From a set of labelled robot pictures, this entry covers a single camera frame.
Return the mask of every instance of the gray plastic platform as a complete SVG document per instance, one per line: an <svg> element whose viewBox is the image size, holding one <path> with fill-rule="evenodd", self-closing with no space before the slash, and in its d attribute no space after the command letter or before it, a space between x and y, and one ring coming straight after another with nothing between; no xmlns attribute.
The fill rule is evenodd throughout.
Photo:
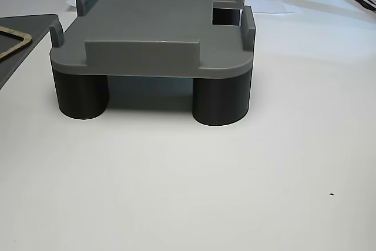
<svg viewBox="0 0 376 251"><path fill-rule="evenodd" d="M213 25L217 8L241 26ZM253 65L256 28L244 0L77 0L63 34L51 27L54 70L72 75L232 78Z"/></svg>
<svg viewBox="0 0 376 251"><path fill-rule="evenodd" d="M50 27L66 116L102 114L111 75L193 78L192 114L205 125L227 125L248 112L256 28L244 0L76 3L78 17L65 33L59 21Z"/></svg>

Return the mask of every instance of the rectangular cutout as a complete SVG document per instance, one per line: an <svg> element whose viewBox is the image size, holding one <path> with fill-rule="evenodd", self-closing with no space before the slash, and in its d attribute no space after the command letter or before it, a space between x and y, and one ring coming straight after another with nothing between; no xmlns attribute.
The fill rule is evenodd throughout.
<svg viewBox="0 0 376 251"><path fill-rule="evenodd" d="M240 9L213 8L212 24L240 26Z"/></svg>

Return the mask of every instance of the table surface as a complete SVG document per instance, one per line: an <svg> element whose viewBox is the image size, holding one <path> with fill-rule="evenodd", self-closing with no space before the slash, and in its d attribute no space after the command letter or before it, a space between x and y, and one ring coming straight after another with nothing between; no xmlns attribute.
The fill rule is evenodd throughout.
<svg viewBox="0 0 376 251"><path fill-rule="evenodd" d="M65 1L0 16L66 29ZM375 250L376 14L284 1L303 14L255 16L250 110L229 126L192 118L184 79L112 78L102 116L70 119L47 35L0 91L0 250Z"/></svg>

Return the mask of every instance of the cylindrical foot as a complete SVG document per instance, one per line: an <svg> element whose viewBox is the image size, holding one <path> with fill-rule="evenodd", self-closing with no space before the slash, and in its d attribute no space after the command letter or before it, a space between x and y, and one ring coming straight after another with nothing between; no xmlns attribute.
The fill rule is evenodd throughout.
<svg viewBox="0 0 376 251"><path fill-rule="evenodd" d="M228 79L193 79L193 117L209 126L235 123L248 112L252 69Z"/></svg>
<svg viewBox="0 0 376 251"><path fill-rule="evenodd" d="M59 108L74 119L92 119L102 114L109 101L107 76L68 75L52 69Z"/></svg>
<svg viewBox="0 0 376 251"><path fill-rule="evenodd" d="M213 8L213 25L240 25L239 9Z"/></svg>

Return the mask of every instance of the black cylindrical leg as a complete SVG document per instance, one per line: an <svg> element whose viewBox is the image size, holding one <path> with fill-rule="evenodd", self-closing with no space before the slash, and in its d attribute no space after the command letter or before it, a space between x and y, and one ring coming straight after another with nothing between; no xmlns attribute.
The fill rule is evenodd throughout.
<svg viewBox="0 0 376 251"><path fill-rule="evenodd" d="M107 76L52 72L59 108L66 116L85 120L105 111L110 97Z"/></svg>
<svg viewBox="0 0 376 251"><path fill-rule="evenodd" d="M193 117L221 126L235 123L248 112L252 69L228 79L193 79Z"/></svg>
<svg viewBox="0 0 376 251"><path fill-rule="evenodd" d="M240 25L239 9L213 8L213 25Z"/></svg>

